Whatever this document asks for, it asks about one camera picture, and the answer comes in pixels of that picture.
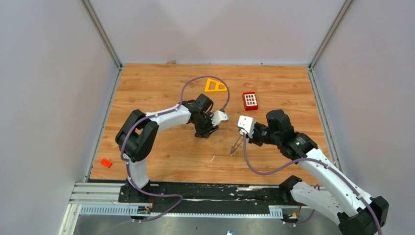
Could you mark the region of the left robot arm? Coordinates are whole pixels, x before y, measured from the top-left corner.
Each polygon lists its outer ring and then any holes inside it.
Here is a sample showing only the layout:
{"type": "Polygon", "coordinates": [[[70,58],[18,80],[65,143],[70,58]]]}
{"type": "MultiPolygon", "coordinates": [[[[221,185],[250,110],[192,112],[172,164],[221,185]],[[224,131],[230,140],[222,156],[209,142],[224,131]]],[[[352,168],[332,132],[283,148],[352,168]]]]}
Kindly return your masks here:
{"type": "Polygon", "coordinates": [[[131,196],[145,202],[150,196],[146,158],[150,154],[159,132],[175,126],[193,124],[195,137],[208,138],[218,130],[213,123],[213,101],[204,94],[195,100],[181,101],[172,108],[155,113],[134,110],[117,133],[115,141],[120,156],[126,162],[127,181],[133,187],[131,196]]]}

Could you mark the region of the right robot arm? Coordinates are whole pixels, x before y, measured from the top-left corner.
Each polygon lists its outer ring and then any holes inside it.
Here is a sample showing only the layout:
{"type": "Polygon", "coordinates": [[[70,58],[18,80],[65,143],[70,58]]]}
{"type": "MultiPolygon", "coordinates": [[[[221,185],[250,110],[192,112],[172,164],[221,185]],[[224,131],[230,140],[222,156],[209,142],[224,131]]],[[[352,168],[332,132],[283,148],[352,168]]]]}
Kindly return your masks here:
{"type": "Polygon", "coordinates": [[[296,164],[313,175],[325,188],[320,191],[296,176],[280,184],[279,197],[285,204],[295,201],[309,206],[334,222],[344,235],[382,234],[389,203],[382,196],[373,197],[347,178],[306,134],[294,130],[283,110],[272,110],[266,115],[267,124],[252,117],[240,116],[239,133],[243,138],[244,157],[247,144],[277,146],[290,162],[267,172],[277,173],[296,164]]]}

